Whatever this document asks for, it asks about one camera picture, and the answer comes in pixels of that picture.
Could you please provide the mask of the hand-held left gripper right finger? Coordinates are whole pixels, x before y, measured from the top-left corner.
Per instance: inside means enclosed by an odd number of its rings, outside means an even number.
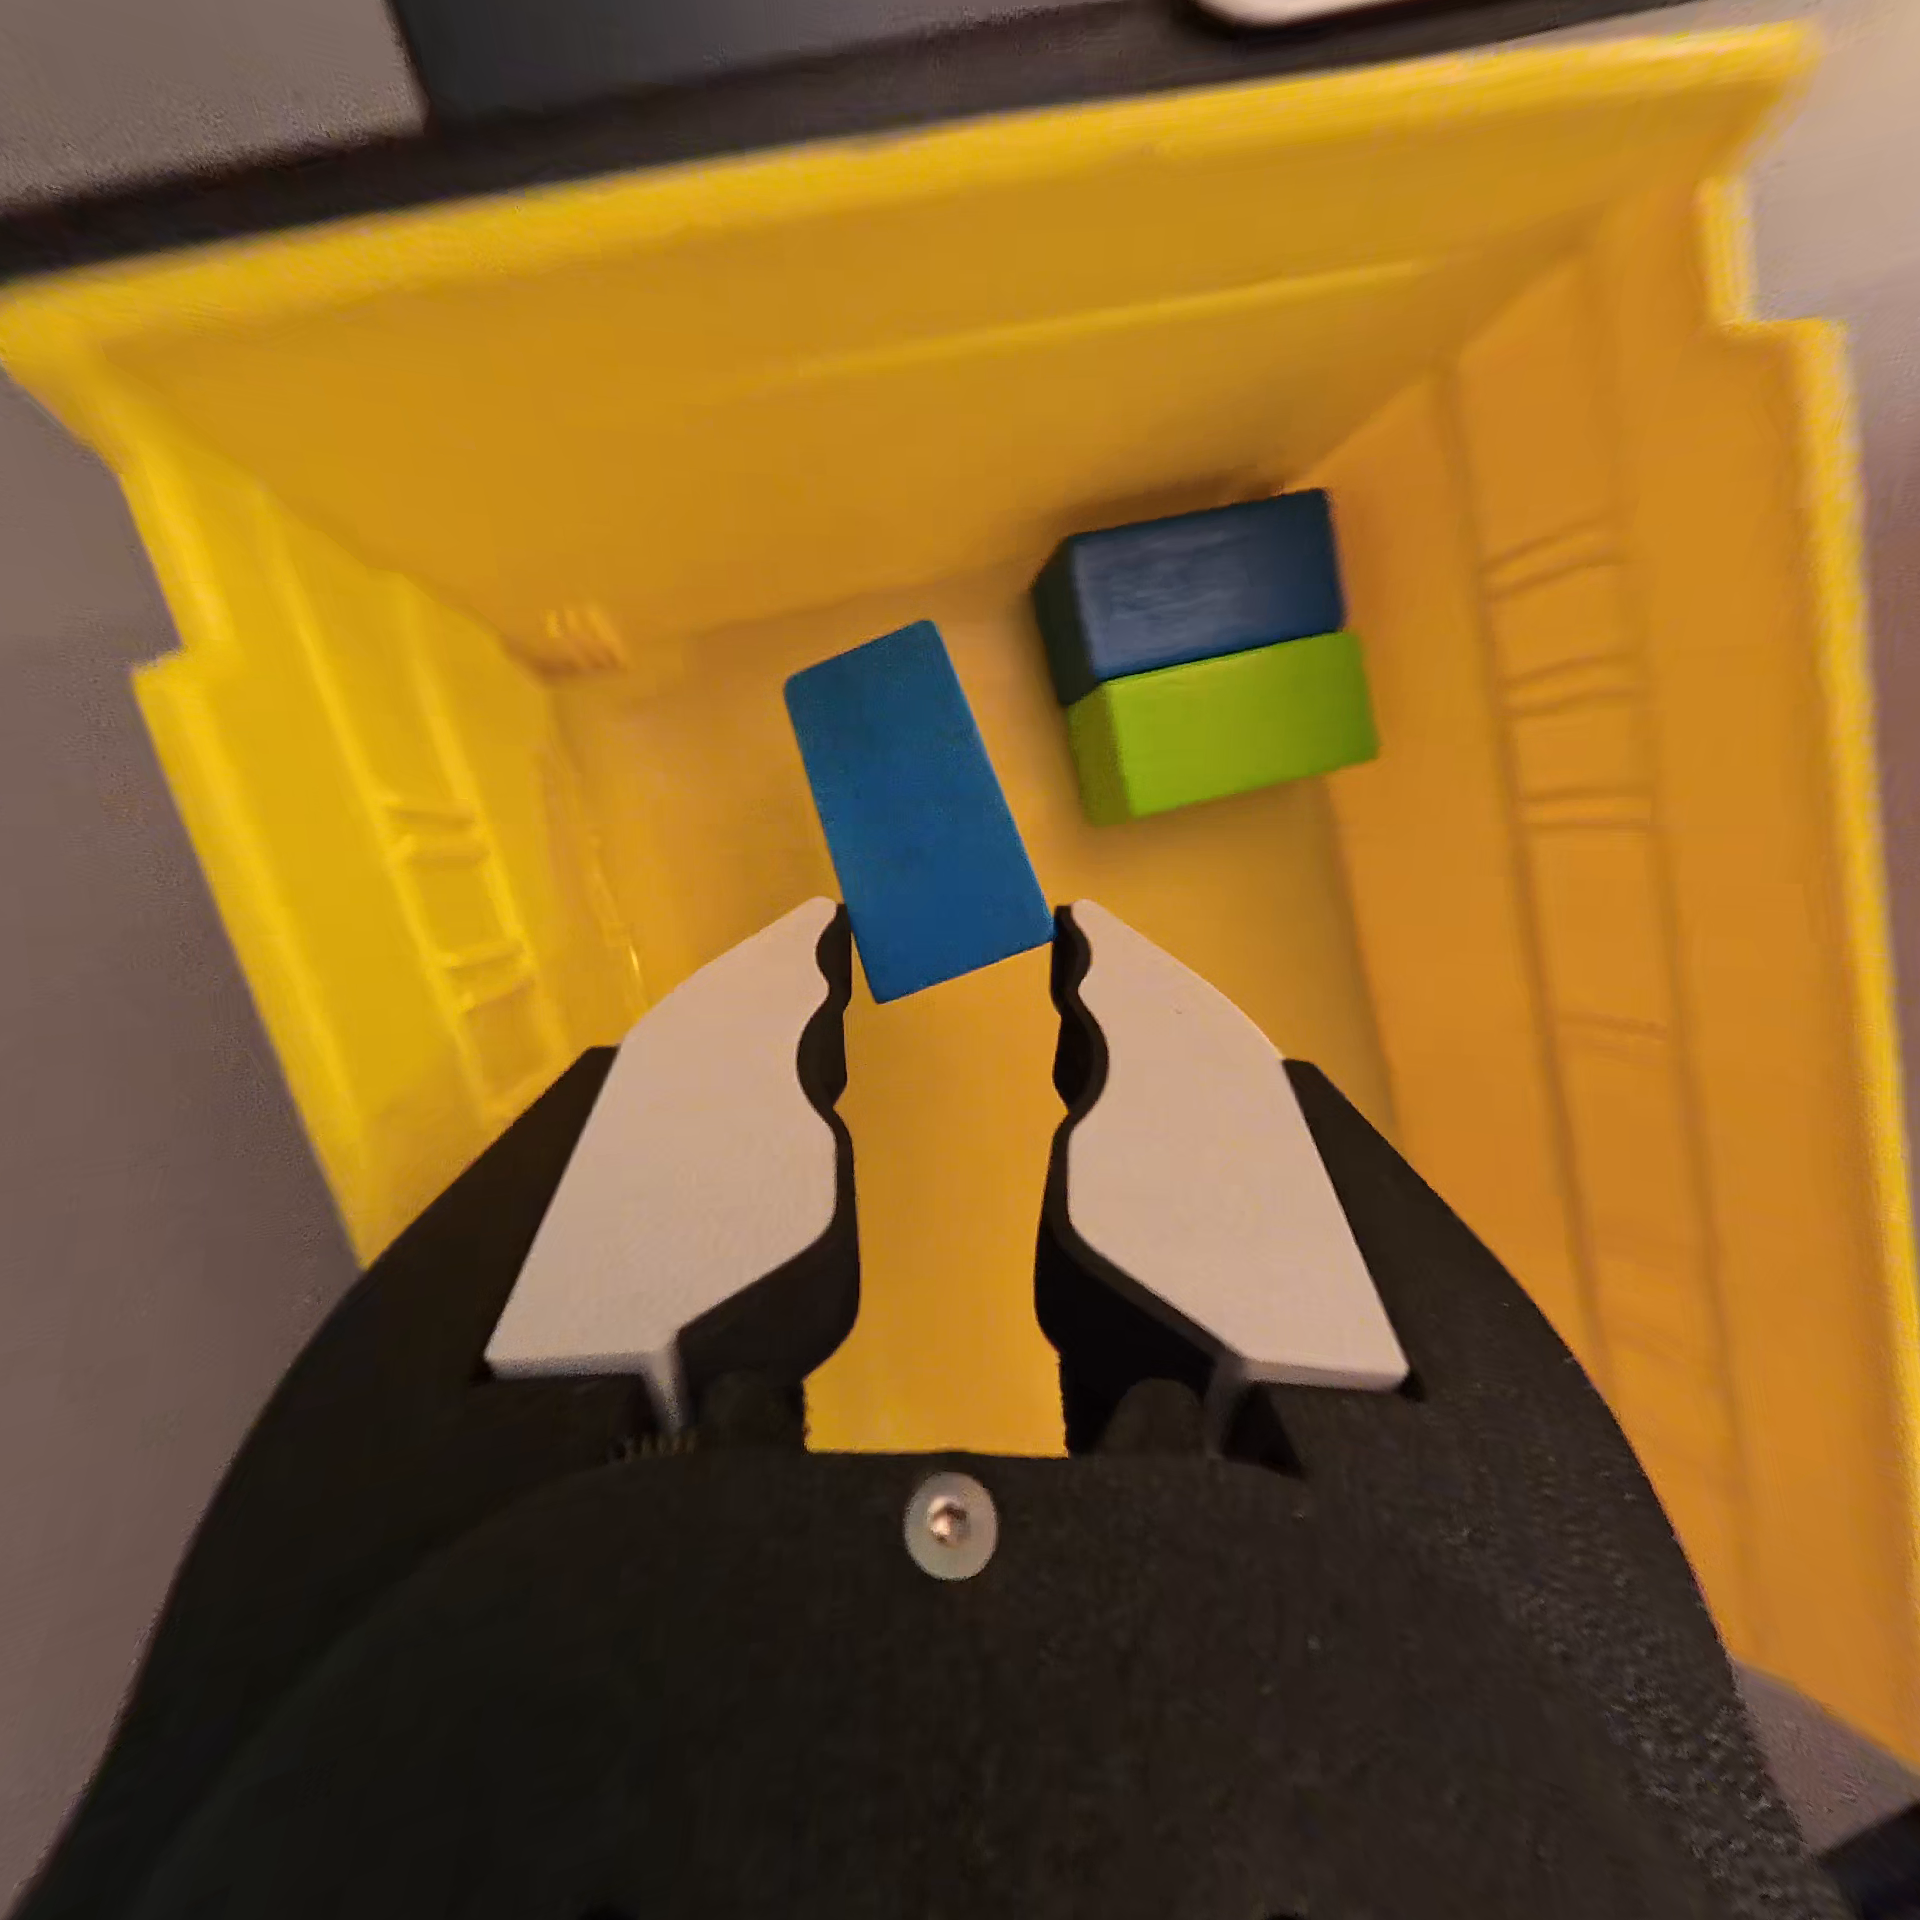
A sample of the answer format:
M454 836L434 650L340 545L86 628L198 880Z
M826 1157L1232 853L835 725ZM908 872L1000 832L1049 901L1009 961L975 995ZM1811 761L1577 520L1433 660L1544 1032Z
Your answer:
M1266 1388L1395 1394L1401 1337L1312 1136L1295 1060L1226 992L1107 906L1058 907L1058 1014L1036 1315L1068 1451L1140 1386L1226 1448Z

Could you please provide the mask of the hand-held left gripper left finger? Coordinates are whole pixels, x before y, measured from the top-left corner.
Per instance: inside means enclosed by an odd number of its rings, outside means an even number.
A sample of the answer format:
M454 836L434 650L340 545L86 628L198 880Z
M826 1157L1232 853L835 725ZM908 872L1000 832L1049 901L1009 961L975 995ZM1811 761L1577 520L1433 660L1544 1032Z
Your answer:
M615 1048L484 1348L502 1384L630 1379L659 1436L808 1441L860 1305L848 910L810 899Z

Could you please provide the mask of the blue rectangular block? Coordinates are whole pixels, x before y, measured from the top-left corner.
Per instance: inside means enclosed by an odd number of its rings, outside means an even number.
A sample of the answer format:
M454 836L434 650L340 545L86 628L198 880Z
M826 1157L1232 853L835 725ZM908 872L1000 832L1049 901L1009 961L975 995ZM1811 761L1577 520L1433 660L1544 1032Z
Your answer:
M934 622L802 668L785 708L878 1003L1049 947L1049 902Z

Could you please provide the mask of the green wooden block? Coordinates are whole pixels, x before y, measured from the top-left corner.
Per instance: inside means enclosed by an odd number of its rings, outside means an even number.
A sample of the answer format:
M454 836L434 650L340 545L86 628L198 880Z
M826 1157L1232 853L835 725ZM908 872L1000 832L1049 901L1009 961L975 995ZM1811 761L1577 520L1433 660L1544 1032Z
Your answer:
M1065 730L1092 825L1128 825L1378 756L1354 632L1105 681L1068 706Z

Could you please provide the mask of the dark blue wooden block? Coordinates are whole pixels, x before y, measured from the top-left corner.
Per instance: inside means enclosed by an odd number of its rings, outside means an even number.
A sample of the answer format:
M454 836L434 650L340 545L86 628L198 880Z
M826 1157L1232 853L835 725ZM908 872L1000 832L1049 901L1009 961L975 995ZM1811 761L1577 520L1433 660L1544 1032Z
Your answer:
M1056 705L1347 625L1332 497L1319 486L1064 540L1031 582Z

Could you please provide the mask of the yellow plastic bin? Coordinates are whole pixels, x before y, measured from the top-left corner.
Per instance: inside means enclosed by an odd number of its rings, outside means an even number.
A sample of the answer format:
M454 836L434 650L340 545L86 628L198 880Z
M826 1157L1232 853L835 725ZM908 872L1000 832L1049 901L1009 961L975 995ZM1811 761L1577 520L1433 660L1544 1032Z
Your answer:
M833 889L785 715L919 617L1049 899L1319 1064L1642 1454L1735 1658L1915 1760L1915 1283L1811 27L822 139L30 280L138 701L351 1244ZM1027 582L1332 497L1382 754L1092 827Z

